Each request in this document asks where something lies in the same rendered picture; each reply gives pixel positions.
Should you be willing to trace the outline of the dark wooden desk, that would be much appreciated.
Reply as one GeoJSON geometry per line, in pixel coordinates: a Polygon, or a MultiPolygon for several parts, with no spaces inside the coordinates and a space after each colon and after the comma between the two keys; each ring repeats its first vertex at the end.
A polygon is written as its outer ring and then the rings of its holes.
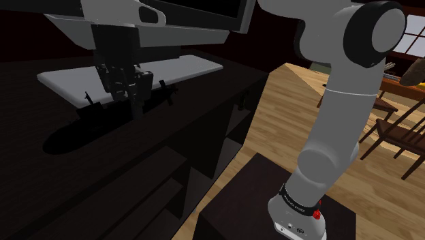
{"type": "Polygon", "coordinates": [[[204,58],[223,69],[85,146],[74,131],[49,151],[77,114],[36,76],[92,59],[0,63],[0,240],[171,240],[242,147],[268,78],[204,58]]]}

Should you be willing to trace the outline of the dark wooden chair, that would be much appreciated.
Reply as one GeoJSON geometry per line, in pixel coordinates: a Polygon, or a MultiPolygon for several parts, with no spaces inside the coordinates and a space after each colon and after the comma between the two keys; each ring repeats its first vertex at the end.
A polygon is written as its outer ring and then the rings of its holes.
{"type": "Polygon", "coordinates": [[[361,143],[366,139],[374,130],[377,130],[379,138],[375,143],[362,155],[360,158],[363,160],[366,158],[376,147],[382,142],[390,143],[400,147],[400,150],[394,155],[396,159],[404,151],[410,151],[414,154],[419,155],[419,158],[413,163],[413,165],[406,171],[401,177],[405,180],[411,173],[413,173],[423,162],[425,162],[425,117],[418,121],[410,130],[399,126],[399,124],[405,120],[411,113],[417,110],[421,105],[425,104],[425,98],[420,100],[416,105],[410,108],[404,115],[397,119],[394,123],[389,123],[383,119],[377,119],[376,124],[373,128],[367,132],[362,139],[359,140],[361,143]]]}
{"type": "MultiPolygon", "coordinates": [[[[387,112],[387,115],[384,118],[384,121],[387,121],[394,112],[397,112],[398,109],[393,107],[393,105],[385,102],[381,99],[383,96],[384,91],[379,95],[379,97],[375,100],[374,109],[381,110],[383,112],[387,112]]],[[[359,143],[362,143],[368,136],[370,136],[375,130],[377,129],[377,126],[374,125],[360,140],[359,143]]]]}

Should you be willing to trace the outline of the window with dark frame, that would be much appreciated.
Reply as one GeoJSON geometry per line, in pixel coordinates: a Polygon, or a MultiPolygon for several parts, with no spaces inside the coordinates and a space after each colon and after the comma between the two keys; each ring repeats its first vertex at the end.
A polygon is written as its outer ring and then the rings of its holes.
{"type": "Polygon", "coordinates": [[[405,33],[393,50],[414,57],[425,57],[425,16],[408,15],[405,33]]]}

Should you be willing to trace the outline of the grey keyboard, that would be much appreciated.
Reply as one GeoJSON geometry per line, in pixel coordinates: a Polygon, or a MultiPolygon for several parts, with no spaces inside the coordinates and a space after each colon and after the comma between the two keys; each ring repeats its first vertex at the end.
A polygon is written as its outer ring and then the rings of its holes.
{"type": "MultiPolygon", "coordinates": [[[[152,89],[158,89],[160,80],[164,80],[165,84],[169,85],[222,68],[222,65],[207,59],[195,55],[183,55],[177,59],[141,63],[137,69],[141,72],[152,72],[152,89]]],[[[37,75],[37,79],[77,108],[89,105],[86,95],[93,102],[101,104],[112,101],[111,94],[105,92],[97,70],[93,66],[43,72],[37,75]]]]}

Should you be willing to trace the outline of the dark robot stand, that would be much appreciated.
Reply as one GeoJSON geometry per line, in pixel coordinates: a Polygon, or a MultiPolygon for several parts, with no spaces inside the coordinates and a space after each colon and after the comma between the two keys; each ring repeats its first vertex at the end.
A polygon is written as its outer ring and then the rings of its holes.
{"type": "Polygon", "coordinates": [[[278,233],[268,213],[290,172],[256,153],[203,208],[193,240],[290,240],[278,233]]]}

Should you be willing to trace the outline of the orange wooden table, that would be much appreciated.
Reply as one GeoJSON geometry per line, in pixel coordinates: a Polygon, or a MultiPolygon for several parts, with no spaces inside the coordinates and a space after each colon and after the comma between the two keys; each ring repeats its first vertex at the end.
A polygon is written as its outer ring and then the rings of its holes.
{"type": "Polygon", "coordinates": [[[425,98],[425,59],[417,59],[401,78],[384,74],[380,90],[420,101],[425,98]]]}

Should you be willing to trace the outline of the small black spiky object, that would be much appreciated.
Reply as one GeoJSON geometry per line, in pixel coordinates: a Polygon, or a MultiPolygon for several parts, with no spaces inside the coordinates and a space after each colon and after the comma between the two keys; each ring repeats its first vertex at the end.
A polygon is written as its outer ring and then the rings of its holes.
{"type": "Polygon", "coordinates": [[[168,102],[169,106],[173,105],[173,101],[172,101],[172,94],[177,94],[178,89],[176,88],[175,84],[171,84],[171,85],[166,85],[164,80],[160,80],[159,84],[161,85],[161,90],[163,91],[163,93],[165,94],[166,100],[168,102]]]}
{"type": "Polygon", "coordinates": [[[85,91],[85,97],[84,98],[89,102],[89,105],[84,107],[85,110],[100,111],[100,110],[104,109],[103,106],[101,105],[101,103],[100,102],[94,102],[91,99],[90,95],[86,91],[85,91]]]}

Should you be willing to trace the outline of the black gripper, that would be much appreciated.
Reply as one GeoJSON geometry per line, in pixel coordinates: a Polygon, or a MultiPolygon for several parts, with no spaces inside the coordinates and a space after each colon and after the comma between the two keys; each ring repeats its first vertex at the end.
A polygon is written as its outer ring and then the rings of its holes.
{"type": "Polygon", "coordinates": [[[145,101],[151,98],[153,73],[135,71],[136,51],[140,47],[138,30],[135,27],[113,25],[91,25],[95,50],[104,64],[95,69],[106,93],[114,101],[128,98],[125,72],[135,72],[133,84],[129,84],[129,98],[134,119],[143,114],[145,101]]]}

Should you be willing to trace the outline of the grey framed computer monitor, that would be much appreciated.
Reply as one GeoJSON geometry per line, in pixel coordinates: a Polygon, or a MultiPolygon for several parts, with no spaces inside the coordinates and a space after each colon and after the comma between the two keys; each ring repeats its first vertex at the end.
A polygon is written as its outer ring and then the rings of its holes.
{"type": "Polygon", "coordinates": [[[73,43],[95,50],[91,25],[135,27],[140,48],[222,44],[248,31],[255,0],[80,0],[81,15],[47,19],[73,43]]]}

